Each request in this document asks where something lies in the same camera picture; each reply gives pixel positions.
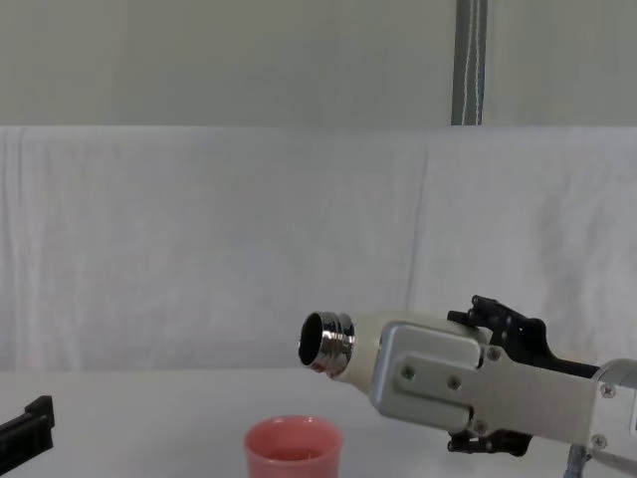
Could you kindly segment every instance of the black bracket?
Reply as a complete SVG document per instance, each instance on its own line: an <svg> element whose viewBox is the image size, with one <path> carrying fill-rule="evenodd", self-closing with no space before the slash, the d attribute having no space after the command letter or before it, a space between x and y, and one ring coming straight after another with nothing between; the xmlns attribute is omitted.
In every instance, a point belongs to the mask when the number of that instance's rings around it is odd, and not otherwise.
<svg viewBox="0 0 637 478"><path fill-rule="evenodd" d="M54 426L53 399L48 395L28 404L24 414L0 425L0 475L53 448Z"/></svg>
<svg viewBox="0 0 637 478"><path fill-rule="evenodd" d="M473 308L467 313L449 312L447 320L467 327L485 328L492 332L489 342L503 348L511 360L569 375L591 378L598 367L557 358L548 348L546 324L528 319L494 299L474 296ZM510 453L523 456L532 436L510 430L497 430L479 437L468 431L450 433L449 451L461 453Z"/></svg>

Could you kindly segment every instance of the cup rim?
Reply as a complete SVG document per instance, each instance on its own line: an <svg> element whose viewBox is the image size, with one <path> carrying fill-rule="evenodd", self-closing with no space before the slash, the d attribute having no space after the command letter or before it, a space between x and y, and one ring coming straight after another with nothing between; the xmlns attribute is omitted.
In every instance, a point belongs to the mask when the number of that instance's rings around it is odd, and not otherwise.
<svg viewBox="0 0 637 478"><path fill-rule="evenodd" d="M296 461L266 458L265 456L260 455L259 453L253 451L250 448L250 446L248 445L248 438L250 437L252 433L254 433L259 428L271 425L273 423L281 422L281 421L304 421L304 422L314 421L314 422L320 423L321 425L330 428L330 430L334 433L335 440L333 443L333 447L327 452L315 458L308 458L307 460L296 460ZM340 432L340 429L329 420L322 418L320 416L315 416L315 415L280 415L280 416L273 416L270 418L266 418L265 420L259 421L255 423L254 425L252 425L250 429L246 432L243 439L244 450L246 451L246 454L250 458L258 460L262 463L268 463L268 464L277 465L277 466L304 466L309 463L318 463L321 461L328 460L334 454L339 453L340 448L342 447L342 443L343 443L343 438L342 438L342 433Z"/></svg>

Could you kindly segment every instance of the metal bracket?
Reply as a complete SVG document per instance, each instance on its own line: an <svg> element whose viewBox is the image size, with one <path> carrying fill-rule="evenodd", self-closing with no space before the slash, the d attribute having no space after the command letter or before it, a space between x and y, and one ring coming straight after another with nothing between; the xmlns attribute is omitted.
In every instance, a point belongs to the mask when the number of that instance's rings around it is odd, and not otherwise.
<svg viewBox="0 0 637 478"><path fill-rule="evenodd" d="M422 407L438 402L470 409L465 429L477 436L512 430L589 443L595 381L516 363L494 346L480 345L482 359L475 367L439 360L427 349L430 339L431 330L405 324L393 324L383 332L379 370L391 379L379 382L385 387L382 407L377 406L381 413L402 413L403 419L422 422L421 416L405 417L404 410L392 408L404 406L400 396L410 397L411 403L420 400Z"/></svg>

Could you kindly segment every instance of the wall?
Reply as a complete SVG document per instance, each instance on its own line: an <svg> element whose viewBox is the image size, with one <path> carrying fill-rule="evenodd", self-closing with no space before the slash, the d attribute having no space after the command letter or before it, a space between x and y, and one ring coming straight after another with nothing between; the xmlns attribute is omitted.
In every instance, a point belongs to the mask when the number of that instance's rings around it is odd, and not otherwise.
<svg viewBox="0 0 637 478"><path fill-rule="evenodd" d="M4 0L0 123L442 125L448 0Z"/></svg>
<svg viewBox="0 0 637 478"><path fill-rule="evenodd" d="M635 124L637 2L492 0L488 124Z"/></svg>

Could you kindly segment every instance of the white curtain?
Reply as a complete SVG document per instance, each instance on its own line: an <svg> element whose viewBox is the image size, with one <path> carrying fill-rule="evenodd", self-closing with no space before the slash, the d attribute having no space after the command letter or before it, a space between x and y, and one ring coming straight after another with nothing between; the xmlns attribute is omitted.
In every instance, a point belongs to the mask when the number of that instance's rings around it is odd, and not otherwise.
<svg viewBox="0 0 637 478"><path fill-rule="evenodd" d="M637 358L635 129L0 129L0 366L295 366L314 310Z"/></svg>

